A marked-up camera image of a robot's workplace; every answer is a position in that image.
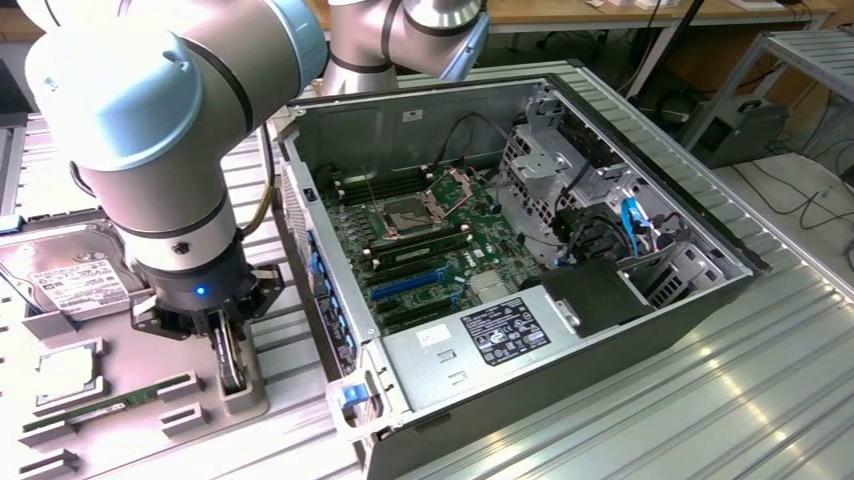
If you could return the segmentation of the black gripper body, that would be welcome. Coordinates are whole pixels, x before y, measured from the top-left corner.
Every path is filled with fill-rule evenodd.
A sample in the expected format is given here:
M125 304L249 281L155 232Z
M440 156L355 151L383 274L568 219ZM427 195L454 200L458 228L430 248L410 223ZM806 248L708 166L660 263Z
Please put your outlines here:
M227 299L244 297L256 283L239 234L223 252L197 267L167 271L141 265L140 269L157 305L177 313L220 308Z

